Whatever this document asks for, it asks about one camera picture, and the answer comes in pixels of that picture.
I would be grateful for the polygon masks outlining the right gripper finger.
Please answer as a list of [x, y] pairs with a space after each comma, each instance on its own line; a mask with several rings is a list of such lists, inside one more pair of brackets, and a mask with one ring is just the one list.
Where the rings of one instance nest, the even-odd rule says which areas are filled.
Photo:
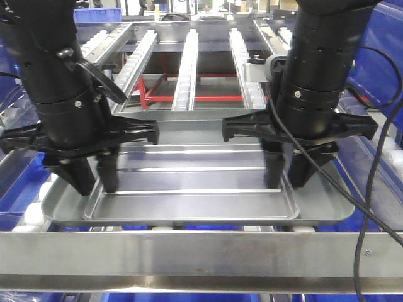
[[[318, 166], [322, 167], [336, 157], [338, 150], [338, 147], [314, 147], [308, 148], [307, 153], [315, 160]], [[288, 170], [288, 178], [293, 188], [304, 187], [316, 171], [317, 169], [300, 150], [293, 149], [292, 161]]]
[[265, 181], [268, 189], [278, 189], [281, 174], [284, 169], [283, 144], [269, 140], [261, 140], [264, 161], [266, 166]]

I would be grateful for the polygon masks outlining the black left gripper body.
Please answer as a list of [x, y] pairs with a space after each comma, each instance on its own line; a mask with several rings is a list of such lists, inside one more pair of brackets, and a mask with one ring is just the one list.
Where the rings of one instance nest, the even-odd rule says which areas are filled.
[[157, 121], [113, 115], [107, 129], [96, 143], [83, 147], [57, 147], [52, 145], [43, 130], [43, 125], [37, 123], [4, 130], [1, 134], [1, 150], [5, 154], [16, 149], [29, 149], [57, 157], [89, 157], [117, 147], [122, 143], [141, 139], [146, 139], [153, 144], [158, 143], [159, 129]]

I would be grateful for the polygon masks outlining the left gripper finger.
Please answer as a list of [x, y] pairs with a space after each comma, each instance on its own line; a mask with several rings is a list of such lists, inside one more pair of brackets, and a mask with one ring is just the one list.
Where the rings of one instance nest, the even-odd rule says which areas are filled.
[[119, 150], [119, 147], [112, 147], [96, 156], [96, 160], [98, 161], [97, 171], [107, 193], [114, 193], [118, 188], [116, 165]]
[[45, 154], [42, 165], [67, 181], [77, 192], [87, 196], [93, 190], [95, 178], [87, 158], [60, 159]]

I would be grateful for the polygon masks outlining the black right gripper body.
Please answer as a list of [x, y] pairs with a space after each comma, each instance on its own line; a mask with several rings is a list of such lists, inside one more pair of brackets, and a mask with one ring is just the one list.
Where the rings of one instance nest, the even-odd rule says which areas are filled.
[[[306, 148], [325, 145], [350, 136], [364, 136], [371, 140], [378, 125], [369, 115], [351, 115], [334, 111], [298, 110], [290, 116], [278, 113], [281, 122]], [[269, 142], [290, 143], [292, 140], [281, 129], [274, 114], [268, 110], [255, 111], [246, 115], [224, 118], [222, 136], [228, 141], [236, 135], [261, 138]]]

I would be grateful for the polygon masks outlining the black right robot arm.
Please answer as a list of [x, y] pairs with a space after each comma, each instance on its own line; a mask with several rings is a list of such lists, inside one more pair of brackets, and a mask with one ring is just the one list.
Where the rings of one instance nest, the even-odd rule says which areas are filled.
[[266, 186], [276, 189], [286, 172], [302, 187], [350, 136], [372, 139], [369, 116], [337, 113], [375, 1], [299, 1], [291, 48], [281, 65], [271, 62], [268, 104], [261, 111], [224, 118], [222, 136], [259, 138]]

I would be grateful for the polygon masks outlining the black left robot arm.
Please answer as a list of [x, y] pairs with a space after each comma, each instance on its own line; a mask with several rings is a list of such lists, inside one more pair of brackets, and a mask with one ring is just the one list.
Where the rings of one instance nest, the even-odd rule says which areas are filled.
[[125, 93], [81, 52], [74, 1], [2, 1], [1, 36], [20, 68], [38, 123], [5, 130], [1, 150], [45, 154], [43, 166], [87, 196], [100, 179], [118, 188], [120, 145], [136, 139], [157, 143], [155, 121], [115, 116], [109, 101]]

